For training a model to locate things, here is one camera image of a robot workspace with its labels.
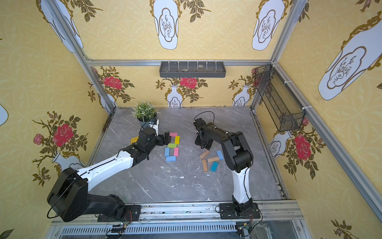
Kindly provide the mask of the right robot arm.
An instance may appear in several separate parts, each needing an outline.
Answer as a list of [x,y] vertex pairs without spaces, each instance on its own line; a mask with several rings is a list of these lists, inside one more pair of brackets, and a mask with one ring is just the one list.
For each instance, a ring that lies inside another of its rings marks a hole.
[[203,119],[194,120],[197,130],[195,144],[202,149],[211,149],[213,142],[221,145],[223,158],[232,171],[234,192],[233,208],[237,216],[244,216],[253,207],[253,199],[249,187],[250,167],[253,165],[253,153],[244,134],[228,132],[218,128],[215,123],[206,123]]

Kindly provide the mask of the green block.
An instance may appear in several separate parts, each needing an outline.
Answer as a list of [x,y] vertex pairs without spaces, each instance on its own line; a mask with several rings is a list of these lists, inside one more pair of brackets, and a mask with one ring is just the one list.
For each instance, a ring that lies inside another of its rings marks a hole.
[[177,145],[176,143],[169,143],[169,144],[167,145],[167,147],[168,147],[168,148],[176,148],[176,147],[178,147],[178,145]]

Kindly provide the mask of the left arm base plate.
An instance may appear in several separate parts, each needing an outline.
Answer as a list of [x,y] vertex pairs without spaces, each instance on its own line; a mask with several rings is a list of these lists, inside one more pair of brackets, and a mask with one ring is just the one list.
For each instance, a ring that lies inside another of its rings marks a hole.
[[138,222],[141,213],[141,205],[125,205],[111,216],[100,214],[97,222]]

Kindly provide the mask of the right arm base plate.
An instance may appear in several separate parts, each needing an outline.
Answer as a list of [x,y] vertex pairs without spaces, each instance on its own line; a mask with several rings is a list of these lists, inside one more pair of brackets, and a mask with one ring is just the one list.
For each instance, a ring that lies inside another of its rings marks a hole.
[[260,219],[260,210],[257,203],[249,200],[245,203],[221,203],[219,204],[220,218],[228,219]]

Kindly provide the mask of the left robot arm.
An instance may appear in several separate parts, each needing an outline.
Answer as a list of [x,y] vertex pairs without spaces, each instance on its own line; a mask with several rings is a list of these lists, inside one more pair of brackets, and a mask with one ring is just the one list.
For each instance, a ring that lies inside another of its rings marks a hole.
[[63,170],[47,197],[50,209],[64,222],[89,214],[122,221],[130,211],[118,196],[94,195],[90,191],[106,179],[149,159],[156,146],[170,141],[169,132],[157,134],[155,129],[147,127],[139,132],[137,142],[120,149],[116,155],[86,168]]

